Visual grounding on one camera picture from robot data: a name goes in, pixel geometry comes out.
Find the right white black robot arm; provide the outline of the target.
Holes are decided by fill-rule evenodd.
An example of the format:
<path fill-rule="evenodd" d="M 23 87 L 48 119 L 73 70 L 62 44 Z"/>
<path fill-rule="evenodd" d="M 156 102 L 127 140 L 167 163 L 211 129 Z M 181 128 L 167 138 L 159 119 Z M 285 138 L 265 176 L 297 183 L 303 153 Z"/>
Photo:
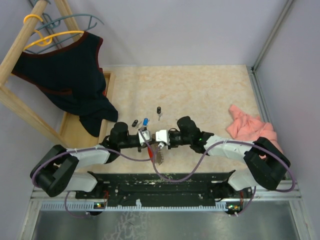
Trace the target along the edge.
<path fill-rule="evenodd" d="M 289 172 L 291 163 L 270 140 L 259 137 L 255 141 L 238 141 L 201 131 L 189 116 L 177 121 L 178 130 L 168 131 L 168 147 L 189 146 L 194 152 L 210 157 L 225 157 L 246 164 L 235 170 L 223 185 L 223 192 L 235 198 L 241 190 L 261 186 L 278 191 L 279 184 Z"/>

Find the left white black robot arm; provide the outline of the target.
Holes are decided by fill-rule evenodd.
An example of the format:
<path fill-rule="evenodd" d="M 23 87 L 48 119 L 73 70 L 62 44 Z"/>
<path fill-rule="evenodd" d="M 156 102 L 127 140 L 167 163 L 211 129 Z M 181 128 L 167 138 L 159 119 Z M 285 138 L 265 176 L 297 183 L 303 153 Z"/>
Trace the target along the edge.
<path fill-rule="evenodd" d="M 128 125 L 117 122 L 103 141 L 88 148 L 65 148 L 54 145 L 30 173 L 32 184 L 42 189 L 49 197 L 62 192 L 85 192 L 97 199 L 103 195 L 104 186 L 98 183 L 93 173 L 77 172 L 91 165 L 112 163 L 122 156 L 130 161 L 138 159 L 125 156 L 122 149 L 141 150 L 152 141 L 152 134 L 143 126 L 136 134 L 130 135 Z"/>

